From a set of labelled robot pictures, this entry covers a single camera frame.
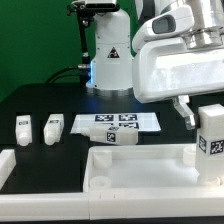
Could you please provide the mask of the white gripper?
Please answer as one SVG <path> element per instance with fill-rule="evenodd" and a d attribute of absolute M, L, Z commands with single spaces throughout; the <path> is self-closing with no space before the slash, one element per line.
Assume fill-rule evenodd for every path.
<path fill-rule="evenodd" d="M 224 48 L 190 51 L 182 38 L 145 44 L 133 60 L 133 90 L 141 103 L 173 98 L 187 130 L 196 128 L 188 95 L 224 89 Z"/>

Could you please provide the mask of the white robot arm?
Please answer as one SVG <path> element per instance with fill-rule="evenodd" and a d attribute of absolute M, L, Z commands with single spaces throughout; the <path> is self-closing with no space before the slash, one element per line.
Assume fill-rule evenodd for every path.
<path fill-rule="evenodd" d="M 224 0 L 135 0 L 135 6 L 141 27 L 132 40 L 132 59 L 125 55 L 121 26 L 97 17 L 92 82 L 105 90 L 111 74 L 124 72 L 139 102 L 172 99 L 193 129 L 187 98 L 224 88 Z"/>

